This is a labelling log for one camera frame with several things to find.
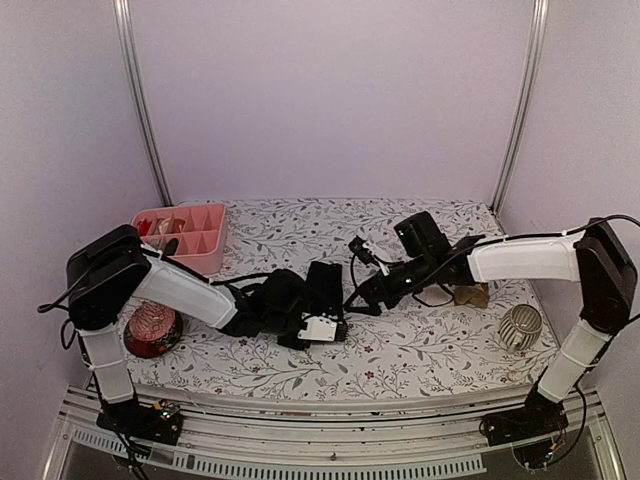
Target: pink organizer tray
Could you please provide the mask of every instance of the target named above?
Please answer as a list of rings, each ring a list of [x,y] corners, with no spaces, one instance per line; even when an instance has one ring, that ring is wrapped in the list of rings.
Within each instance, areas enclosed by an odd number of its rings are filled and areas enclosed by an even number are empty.
[[[138,228],[144,243],[160,250],[177,238],[178,250],[172,258],[209,275],[222,267],[222,249],[227,239],[225,213],[221,203],[156,208],[138,213],[132,225]]]

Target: light purple wall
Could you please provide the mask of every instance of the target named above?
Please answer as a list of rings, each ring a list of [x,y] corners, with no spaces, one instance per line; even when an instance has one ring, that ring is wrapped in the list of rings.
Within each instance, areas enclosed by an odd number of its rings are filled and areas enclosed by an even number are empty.
[[[112,2],[4,2],[0,14],[0,478],[42,475],[68,383],[68,256],[159,201],[127,87]]]
[[[488,201],[530,0],[137,0],[136,44],[176,200]]]
[[[638,25],[638,2],[551,2],[542,64],[502,215],[509,232],[557,230],[616,212],[640,217]],[[640,230],[613,226],[640,266]],[[580,311],[579,287],[541,282],[539,289],[564,337]],[[640,478],[640,322],[615,340],[595,376],[627,475]]]

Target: metal mesh cup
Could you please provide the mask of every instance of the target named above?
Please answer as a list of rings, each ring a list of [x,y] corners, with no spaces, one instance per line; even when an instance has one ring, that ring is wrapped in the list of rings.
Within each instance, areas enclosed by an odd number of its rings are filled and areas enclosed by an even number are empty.
[[[500,322],[500,339],[509,353],[531,348],[541,332],[542,315],[527,304],[511,308]]]

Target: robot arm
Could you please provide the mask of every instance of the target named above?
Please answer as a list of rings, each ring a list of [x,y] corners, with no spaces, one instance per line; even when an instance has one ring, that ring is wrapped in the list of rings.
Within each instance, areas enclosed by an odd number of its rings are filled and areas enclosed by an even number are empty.
[[[393,308],[405,295],[428,285],[469,285],[502,279],[559,279],[580,282],[584,307],[549,367],[529,393],[525,406],[487,415],[482,429],[490,445],[556,432],[567,426],[562,400],[599,361],[613,338],[633,319],[631,304],[637,271],[606,222],[592,219],[579,233],[526,235],[484,240],[465,237],[451,246],[431,216],[422,212],[395,230],[412,260],[378,272],[347,300],[347,311],[371,315],[378,303]],[[350,244],[366,263],[363,242]],[[354,307],[361,297],[366,307]]]
[[[115,326],[131,297],[168,306],[228,335],[274,333],[280,344],[296,349],[311,341],[343,341],[346,336],[346,325],[325,315],[306,314],[312,304],[318,310],[322,299],[295,273],[276,270],[250,292],[212,285],[142,245],[137,230],[129,225],[75,253],[67,263],[67,282],[69,318],[80,335],[83,357],[102,401],[98,425],[156,442],[175,444],[182,419],[172,405],[149,409],[137,400]]]

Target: table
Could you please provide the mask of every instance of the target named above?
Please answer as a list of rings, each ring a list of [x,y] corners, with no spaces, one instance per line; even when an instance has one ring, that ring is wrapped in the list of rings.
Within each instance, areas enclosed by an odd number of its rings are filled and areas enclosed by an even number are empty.
[[[370,237],[396,258],[406,259],[393,226],[426,210],[453,241],[467,234],[500,235],[489,209],[472,201],[411,199],[272,199],[225,202],[228,238],[222,271],[226,279],[275,268],[306,276],[313,260],[344,268],[345,298],[353,287],[347,244]],[[373,273],[357,262],[356,276]],[[298,352],[270,335],[231,338],[186,318],[183,339],[162,357],[127,356],[135,382],[224,396],[309,401],[424,398],[532,383],[557,350],[545,320],[541,339],[529,351],[508,354],[498,341],[504,313],[519,303],[540,310],[526,281],[492,282],[489,308],[426,308],[405,298],[374,318],[348,314],[348,339]],[[425,299],[446,296],[428,289]],[[139,305],[132,300],[119,327]]]

